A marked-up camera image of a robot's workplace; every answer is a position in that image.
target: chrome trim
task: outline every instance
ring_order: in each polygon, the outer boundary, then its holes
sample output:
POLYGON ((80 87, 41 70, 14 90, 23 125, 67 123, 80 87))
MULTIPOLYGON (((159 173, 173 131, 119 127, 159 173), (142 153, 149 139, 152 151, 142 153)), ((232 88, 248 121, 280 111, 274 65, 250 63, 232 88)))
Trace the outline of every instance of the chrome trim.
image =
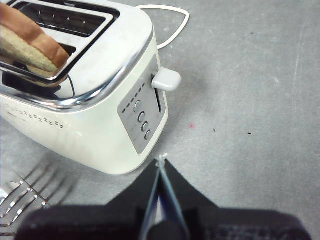
POLYGON ((66 113, 89 108, 100 102, 102 99, 105 99, 126 78, 126 76, 138 63, 138 61, 146 51, 147 47, 151 43, 153 36, 154 28, 152 28, 150 36, 144 42, 143 47, 141 47, 140 50, 138 50, 114 76, 106 80, 106 82, 101 86, 83 95, 61 100, 47 100, 42 97, 37 97, 32 94, 18 91, 3 84, 1 85, 1 94, 7 96, 8 98, 15 99, 26 104, 32 104, 41 109, 51 110, 55 112, 66 113))

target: control panel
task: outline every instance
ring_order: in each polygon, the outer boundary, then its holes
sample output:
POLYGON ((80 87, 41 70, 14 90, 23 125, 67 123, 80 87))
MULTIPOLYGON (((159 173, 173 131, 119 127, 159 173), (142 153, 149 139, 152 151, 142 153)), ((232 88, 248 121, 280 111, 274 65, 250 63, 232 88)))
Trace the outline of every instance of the control panel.
POLYGON ((154 56, 117 108, 138 154, 148 145, 166 111, 163 91, 152 87, 153 77, 158 70, 157 58, 154 56))

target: bread crust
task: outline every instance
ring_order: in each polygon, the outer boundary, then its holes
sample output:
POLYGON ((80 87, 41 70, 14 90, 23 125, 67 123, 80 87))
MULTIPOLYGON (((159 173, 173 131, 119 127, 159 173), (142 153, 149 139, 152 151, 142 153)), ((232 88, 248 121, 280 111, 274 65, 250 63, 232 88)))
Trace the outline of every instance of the bread crust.
POLYGON ((46 35, 34 21, 17 9, 3 3, 0 3, 0 24, 1 28, 7 28, 29 46, 41 52, 53 63, 56 70, 60 69, 69 58, 67 52, 54 39, 46 35))

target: white cord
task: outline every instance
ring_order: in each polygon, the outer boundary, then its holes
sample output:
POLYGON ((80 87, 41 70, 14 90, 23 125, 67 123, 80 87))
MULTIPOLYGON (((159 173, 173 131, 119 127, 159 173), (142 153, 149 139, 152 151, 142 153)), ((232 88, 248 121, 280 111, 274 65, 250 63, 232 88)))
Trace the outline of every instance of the white cord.
POLYGON ((187 25, 187 22, 189 20, 190 14, 188 11, 178 8, 178 7, 174 7, 174 6, 166 6, 166 5, 153 5, 153 4, 147 4, 147 5, 139 5, 136 6, 136 8, 138 9, 161 9, 161 10, 169 10, 169 11, 174 11, 174 12, 178 12, 181 14, 185 15, 185 18, 183 20, 183 22, 181 23, 181 25, 179 26, 179 28, 174 32, 174 34, 169 37, 168 40, 166 40, 165 42, 159 44, 157 46, 158 50, 159 49, 163 49, 164 47, 168 46, 173 40, 175 40, 175 38, 182 32, 182 30, 185 28, 185 26, 187 25))

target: red spot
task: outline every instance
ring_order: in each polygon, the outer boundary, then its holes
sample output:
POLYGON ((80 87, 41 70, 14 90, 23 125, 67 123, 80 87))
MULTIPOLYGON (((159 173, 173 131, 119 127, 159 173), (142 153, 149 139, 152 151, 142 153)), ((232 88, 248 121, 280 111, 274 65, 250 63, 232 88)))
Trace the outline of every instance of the red spot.
POLYGON ((195 129, 196 128, 196 125, 194 123, 189 123, 189 128, 190 129, 195 129))

